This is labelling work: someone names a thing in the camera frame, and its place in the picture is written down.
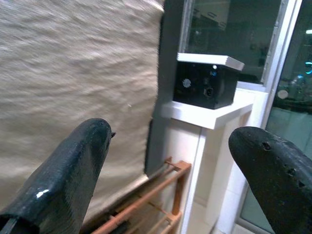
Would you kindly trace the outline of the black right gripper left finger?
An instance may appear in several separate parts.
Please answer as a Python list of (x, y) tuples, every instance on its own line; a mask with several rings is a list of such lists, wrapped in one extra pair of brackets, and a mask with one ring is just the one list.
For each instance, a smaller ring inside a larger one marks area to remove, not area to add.
[(1, 210), (1, 233), (79, 233), (113, 136), (101, 118), (75, 128)]

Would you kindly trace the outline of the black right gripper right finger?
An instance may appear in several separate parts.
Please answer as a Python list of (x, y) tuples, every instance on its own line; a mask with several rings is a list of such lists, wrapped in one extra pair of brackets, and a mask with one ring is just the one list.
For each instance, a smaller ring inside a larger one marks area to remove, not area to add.
[(258, 127), (238, 127), (231, 155), (276, 234), (312, 232), (312, 161), (292, 142)]

